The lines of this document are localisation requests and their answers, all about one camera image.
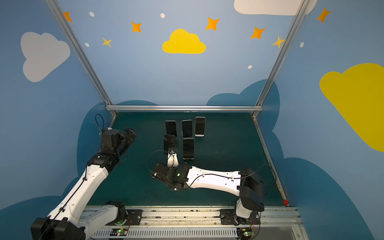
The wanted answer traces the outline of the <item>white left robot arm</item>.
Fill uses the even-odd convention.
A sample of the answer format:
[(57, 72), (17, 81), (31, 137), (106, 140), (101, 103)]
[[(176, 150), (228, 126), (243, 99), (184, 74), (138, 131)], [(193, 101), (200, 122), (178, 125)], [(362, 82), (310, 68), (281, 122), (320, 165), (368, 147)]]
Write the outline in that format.
[(84, 220), (80, 217), (100, 184), (120, 162), (137, 137), (135, 130), (123, 132), (103, 129), (102, 144), (88, 162), (84, 173), (58, 206), (47, 217), (36, 219), (31, 226), (34, 240), (87, 240), (107, 224), (122, 225), (128, 214), (123, 202), (109, 201)]

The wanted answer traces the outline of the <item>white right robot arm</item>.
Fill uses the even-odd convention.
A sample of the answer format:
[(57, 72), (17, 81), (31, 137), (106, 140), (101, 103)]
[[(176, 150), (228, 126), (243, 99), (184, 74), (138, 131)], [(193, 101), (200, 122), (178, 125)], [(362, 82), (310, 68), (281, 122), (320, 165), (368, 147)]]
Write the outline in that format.
[(249, 168), (219, 172), (188, 164), (168, 167), (158, 163), (152, 171), (152, 177), (164, 183), (172, 191), (204, 188), (237, 196), (239, 199), (234, 213), (237, 218), (248, 219), (251, 213), (260, 213), (265, 210), (264, 182), (257, 172)]

